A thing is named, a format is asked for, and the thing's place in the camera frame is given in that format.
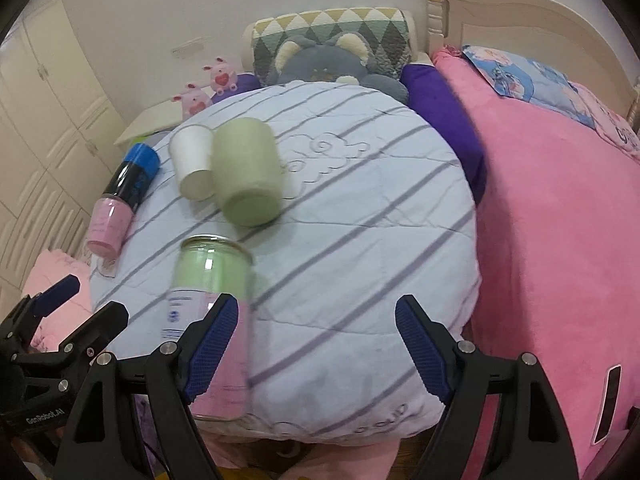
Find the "green cylindrical container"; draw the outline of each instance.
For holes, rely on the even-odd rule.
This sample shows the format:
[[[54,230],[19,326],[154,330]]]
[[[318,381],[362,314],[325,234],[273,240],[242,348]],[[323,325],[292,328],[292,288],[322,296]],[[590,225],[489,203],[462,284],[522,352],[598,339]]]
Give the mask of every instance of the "green cylindrical container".
[[[284,174],[268,124],[239,118],[220,126],[211,158],[216,204],[227,220],[254,227],[280,214]]]
[[[221,236],[193,236],[180,247],[162,338],[177,340],[190,323],[207,315],[220,294],[238,300],[238,325],[209,388],[191,405],[195,418],[233,420],[246,413],[252,263],[248,250]]]

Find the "metal screw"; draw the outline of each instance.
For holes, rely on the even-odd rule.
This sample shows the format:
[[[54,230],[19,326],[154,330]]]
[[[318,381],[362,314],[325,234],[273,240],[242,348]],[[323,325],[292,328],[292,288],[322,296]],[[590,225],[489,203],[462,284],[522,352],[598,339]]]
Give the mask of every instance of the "metal screw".
[[[538,358],[529,352],[525,352],[522,354],[522,362],[526,365],[533,366],[538,362]]]
[[[472,354],[476,351],[476,345],[471,341],[462,340],[458,343],[458,349],[465,354]]]
[[[171,355],[178,349],[178,345],[173,341],[167,341],[160,345],[160,353],[164,355]]]
[[[103,352],[98,355],[98,358],[95,360],[99,365],[107,365],[111,362],[111,354],[109,352]]]

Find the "blue gripper pad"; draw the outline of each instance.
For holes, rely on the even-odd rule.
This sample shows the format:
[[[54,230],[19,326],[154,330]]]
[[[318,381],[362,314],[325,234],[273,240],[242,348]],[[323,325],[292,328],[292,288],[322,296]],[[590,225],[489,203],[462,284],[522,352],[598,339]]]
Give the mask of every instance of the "blue gripper pad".
[[[33,299],[32,314],[47,317],[80,292],[80,280],[69,274]]]
[[[447,364],[404,296],[396,303],[396,326],[425,388],[448,404],[453,390],[447,379]]]
[[[189,376],[183,390],[189,402],[207,391],[237,325],[238,302],[229,296],[189,362]]]

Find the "blue cap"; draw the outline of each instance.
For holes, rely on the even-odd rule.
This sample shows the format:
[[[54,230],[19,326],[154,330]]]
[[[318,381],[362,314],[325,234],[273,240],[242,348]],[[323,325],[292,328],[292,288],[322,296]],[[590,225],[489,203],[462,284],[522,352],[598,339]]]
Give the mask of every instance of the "blue cap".
[[[156,150],[141,142],[130,147],[124,157],[124,161],[140,166],[145,171],[146,176],[149,177],[149,180],[153,180],[156,177],[160,167],[160,157]]]

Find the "can lid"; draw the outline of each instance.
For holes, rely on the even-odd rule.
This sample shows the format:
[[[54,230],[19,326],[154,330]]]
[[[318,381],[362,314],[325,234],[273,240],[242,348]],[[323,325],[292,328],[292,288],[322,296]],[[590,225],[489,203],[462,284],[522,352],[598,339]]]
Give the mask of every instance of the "can lid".
[[[226,238],[224,236],[218,236],[218,235],[190,236],[189,238],[185,238],[182,241],[182,243],[180,244],[180,247],[184,249],[185,247],[188,247],[191,244],[197,244],[198,242],[213,242],[217,244],[228,245],[229,247],[233,247],[234,249],[237,249],[242,254],[244,254],[244,256],[247,257],[247,259],[249,260],[249,263],[251,263],[252,265],[254,263],[254,256],[251,254],[251,251],[249,249],[247,249],[241,243],[236,242],[231,238]]]
[[[124,161],[133,162],[145,170],[146,176],[149,180],[153,180],[158,173],[160,167],[160,157],[151,146],[142,144],[141,142],[134,144],[130,147],[127,155],[124,156]]]

